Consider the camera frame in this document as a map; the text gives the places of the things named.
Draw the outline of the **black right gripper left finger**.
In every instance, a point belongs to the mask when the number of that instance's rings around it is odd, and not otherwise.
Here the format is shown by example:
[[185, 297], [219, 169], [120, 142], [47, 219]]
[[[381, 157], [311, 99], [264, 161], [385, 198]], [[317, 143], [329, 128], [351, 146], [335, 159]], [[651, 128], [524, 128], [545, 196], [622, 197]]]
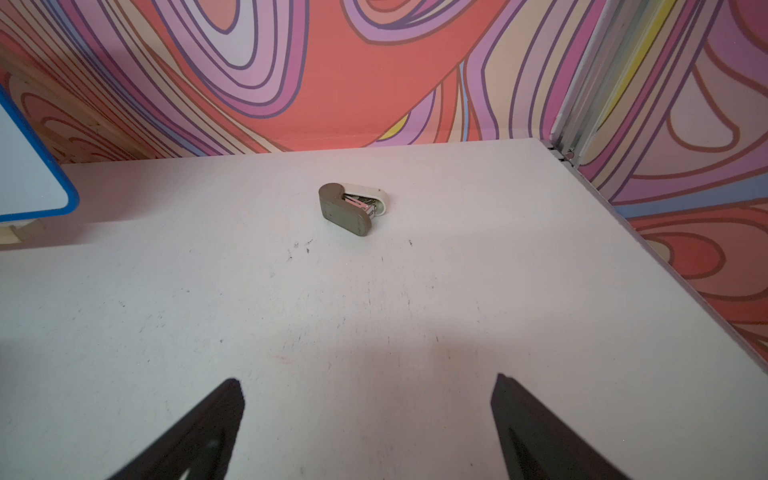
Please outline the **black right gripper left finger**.
[[241, 384], [223, 381], [114, 479], [223, 479], [245, 409]]

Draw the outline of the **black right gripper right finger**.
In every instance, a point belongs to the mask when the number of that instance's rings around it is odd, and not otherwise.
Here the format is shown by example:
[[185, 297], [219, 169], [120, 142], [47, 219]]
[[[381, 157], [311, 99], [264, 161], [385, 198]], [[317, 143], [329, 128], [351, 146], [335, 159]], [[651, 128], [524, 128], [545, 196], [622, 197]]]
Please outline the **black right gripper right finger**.
[[624, 479], [517, 380], [498, 374], [490, 400], [511, 479]]

